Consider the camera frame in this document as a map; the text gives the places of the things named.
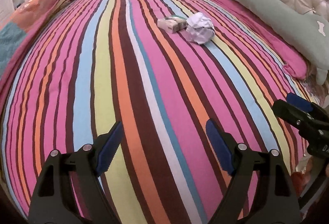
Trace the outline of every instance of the tissue pack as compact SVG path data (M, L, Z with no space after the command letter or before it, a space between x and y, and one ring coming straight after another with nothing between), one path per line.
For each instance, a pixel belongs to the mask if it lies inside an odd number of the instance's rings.
M175 33L186 28L186 19L177 15L158 19L158 28L164 29L168 33Z

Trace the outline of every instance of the gray-green body pillow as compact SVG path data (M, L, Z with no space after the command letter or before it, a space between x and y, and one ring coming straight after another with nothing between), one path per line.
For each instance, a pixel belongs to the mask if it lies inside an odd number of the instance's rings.
M316 14L301 15L280 0L235 0L271 26L317 68L322 85L329 70L329 23Z

